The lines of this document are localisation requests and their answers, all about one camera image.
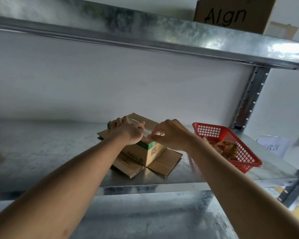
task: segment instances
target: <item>forearm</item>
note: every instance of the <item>forearm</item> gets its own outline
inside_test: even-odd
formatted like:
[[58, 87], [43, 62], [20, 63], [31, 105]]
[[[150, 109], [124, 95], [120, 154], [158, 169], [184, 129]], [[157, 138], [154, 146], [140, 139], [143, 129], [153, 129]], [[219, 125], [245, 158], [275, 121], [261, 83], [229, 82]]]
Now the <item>forearm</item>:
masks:
[[186, 152], [198, 165], [240, 239], [299, 238], [299, 220], [206, 141], [193, 136]]
[[110, 137], [53, 171], [0, 213], [0, 238], [68, 238], [124, 146]]

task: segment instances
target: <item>plastic basket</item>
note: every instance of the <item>plastic basket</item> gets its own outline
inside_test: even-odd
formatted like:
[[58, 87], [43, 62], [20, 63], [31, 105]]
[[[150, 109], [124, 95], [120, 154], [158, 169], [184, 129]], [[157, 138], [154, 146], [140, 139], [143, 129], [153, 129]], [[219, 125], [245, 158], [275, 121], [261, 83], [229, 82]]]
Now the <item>plastic basket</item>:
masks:
[[237, 169], [244, 174], [253, 167], [261, 167], [262, 161], [233, 133], [233, 131], [224, 126], [193, 123], [195, 134], [200, 137], [205, 137], [211, 144], [219, 141], [232, 141], [238, 145], [238, 153], [235, 160], [228, 160]]

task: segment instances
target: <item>upper shelf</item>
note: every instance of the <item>upper shelf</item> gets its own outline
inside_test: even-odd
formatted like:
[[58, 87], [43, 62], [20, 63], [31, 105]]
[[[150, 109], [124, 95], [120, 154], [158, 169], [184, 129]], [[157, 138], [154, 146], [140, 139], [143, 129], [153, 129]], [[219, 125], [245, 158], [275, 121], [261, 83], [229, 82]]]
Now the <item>upper shelf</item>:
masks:
[[83, 0], [0, 2], [0, 29], [299, 70], [299, 42]]

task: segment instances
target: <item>paper sign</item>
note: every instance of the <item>paper sign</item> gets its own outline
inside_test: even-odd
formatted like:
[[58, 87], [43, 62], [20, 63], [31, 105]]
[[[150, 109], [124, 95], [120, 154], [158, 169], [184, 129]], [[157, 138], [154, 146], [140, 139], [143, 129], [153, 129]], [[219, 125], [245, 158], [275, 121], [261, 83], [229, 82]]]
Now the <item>paper sign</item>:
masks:
[[285, 137], [275, 137], [275, 136], [260, 136], [257, 142], [263, 145], [263, 147], [269, 149], [274, 154], [283, 158], [285, 155], [291, 139]]

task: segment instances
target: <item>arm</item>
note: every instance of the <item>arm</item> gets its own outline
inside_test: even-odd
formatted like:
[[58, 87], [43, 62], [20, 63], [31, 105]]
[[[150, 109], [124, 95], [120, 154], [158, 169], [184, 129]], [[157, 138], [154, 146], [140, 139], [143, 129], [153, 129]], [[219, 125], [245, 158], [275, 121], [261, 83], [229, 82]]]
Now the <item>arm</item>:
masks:
[[117, 119], [106, 139], [50, 173], [0, 213], [0, 239], [68, 238], [117, 155], [141, 140], [143, 126], [129, 124], [127, 117]]
[[285, 206], [179, 121], [161, 123], [152, 139], [192, 157], [240, 239], [299, 238], [299, 220]]

